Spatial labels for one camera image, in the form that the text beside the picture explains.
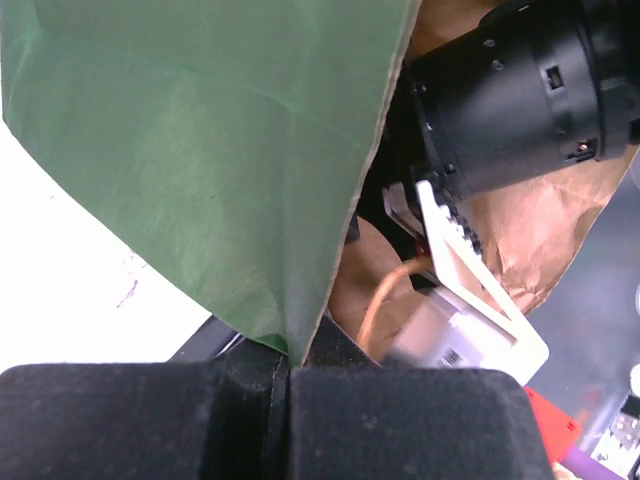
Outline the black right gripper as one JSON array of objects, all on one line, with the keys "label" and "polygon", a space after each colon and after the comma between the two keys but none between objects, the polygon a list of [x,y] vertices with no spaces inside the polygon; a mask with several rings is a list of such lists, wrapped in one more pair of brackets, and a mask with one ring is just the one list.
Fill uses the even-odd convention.
[{"label": "black right gripper", "polygon": [[407,72],[430,168],[457,199],[639,140],[635,1],[511,1]]}]

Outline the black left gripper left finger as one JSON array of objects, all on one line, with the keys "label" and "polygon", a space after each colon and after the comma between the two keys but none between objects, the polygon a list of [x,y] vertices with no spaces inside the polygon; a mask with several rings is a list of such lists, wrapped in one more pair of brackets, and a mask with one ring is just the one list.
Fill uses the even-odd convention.
[{"label": "black left gripper left finger", "polygon": [[286,359],[43,364],[1,376],[5,479],[261,479]]}]

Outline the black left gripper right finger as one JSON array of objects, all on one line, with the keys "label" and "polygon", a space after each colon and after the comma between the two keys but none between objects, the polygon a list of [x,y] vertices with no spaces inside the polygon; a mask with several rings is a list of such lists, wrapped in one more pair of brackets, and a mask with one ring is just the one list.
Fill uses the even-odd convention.
[{"label": "black left gripper right finger", "polygon": [[524,388],[486,369],[292,365],[291,479],[551,479]]}]

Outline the green paper bag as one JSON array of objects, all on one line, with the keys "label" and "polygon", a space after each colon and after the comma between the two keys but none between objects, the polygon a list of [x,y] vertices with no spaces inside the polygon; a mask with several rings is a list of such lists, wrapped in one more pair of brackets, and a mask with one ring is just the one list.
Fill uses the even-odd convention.
[{"label": "green paper bag", "polygon": [[427,160],[411,61],[511,1],[5,1],[2,119],[73,200],[234,330],[307,357],[325,311],[400,317],[357,294],[343,250],[400,183],[470,201],[478,250],[524,312],[551,293],[638,142],[457,199]]}]

